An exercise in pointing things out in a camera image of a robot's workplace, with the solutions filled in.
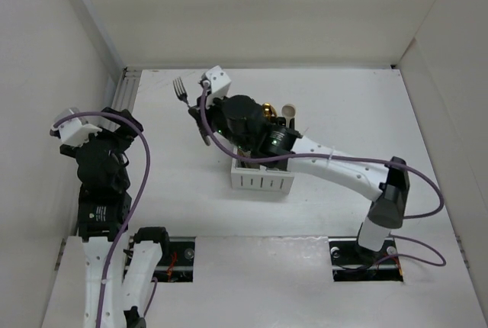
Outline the gold spoon green handle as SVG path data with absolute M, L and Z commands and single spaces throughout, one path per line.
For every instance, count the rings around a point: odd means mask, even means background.
M 264 103 L 262 105 L 262 110 L 264 113 L 264 116 L 271 121 L 272 118 L 276 118 L 277 112 L 275 108 L 270 104 L 270 103 Z

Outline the beige ceramic spoon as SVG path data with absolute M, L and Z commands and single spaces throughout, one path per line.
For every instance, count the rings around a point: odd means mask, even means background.
M 291 125 L 291 121 L 295 118 L 297 110 L 294 105 L 292 104 L 285 104 L 281 108 L 281 116 L 285 119 L 285 125 L 289 127 Z

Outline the silver fork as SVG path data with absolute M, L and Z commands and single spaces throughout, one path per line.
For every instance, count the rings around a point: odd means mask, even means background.
M 204 141 L 206 146 L 209 146 L 210 139 L 201 122 L 200 110 L 197 108 L 197 106 L 190 106 L 190 103 L 188 101 L 188 93 L 186 91 L 182 78 L 180 76 L 177 77 L 176 79 L 173 80 L 172 84 L 177 99 L 183 102 L 184 104 L 186 104 L 188 108 L 188 114 L 195 120 L 195 123 L 197 125 L 202 140 Z

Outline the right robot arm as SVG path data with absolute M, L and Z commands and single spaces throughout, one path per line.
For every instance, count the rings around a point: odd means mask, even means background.
M 362 262 L 380 255 L 392 230 L 401 228 L 409 195 L 406 162 L 361 160 L 323 146 L 265 113 L 247 95 L 223 96 L 189 107 L 202 139 L 219 134 L 244 152 L 241 160 L 269 169 L 312 175 L 352 190 L 371 203 L 353 243 Z

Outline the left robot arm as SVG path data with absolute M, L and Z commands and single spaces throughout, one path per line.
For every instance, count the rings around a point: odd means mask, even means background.
M 171 253 L 164 227 L 142 227 L 131 235 L 129 222 L 142 197 L 128 190 L 126 151 L 136 138 L 146 155 L 143 126 L 128 110 L 80 111 L 59 115 L 50 135 L 59 151 L 73 158 L 81 182 L 78 235 L 85 254 L 85 327 L 145 327 L 157 280 L 157 265 Z

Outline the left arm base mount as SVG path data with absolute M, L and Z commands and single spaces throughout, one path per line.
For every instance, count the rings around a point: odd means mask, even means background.
M 194 237 L 171 237 L 153 277 L 162 283 L 193 282 L 195 246 Z

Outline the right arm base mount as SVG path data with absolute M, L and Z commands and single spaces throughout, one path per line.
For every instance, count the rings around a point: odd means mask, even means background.
M 379 252 L 360 247 L 353 236 L 330 237 L 328 244 L 334 282 L 403 282 L 392 237 L 385 239 Z

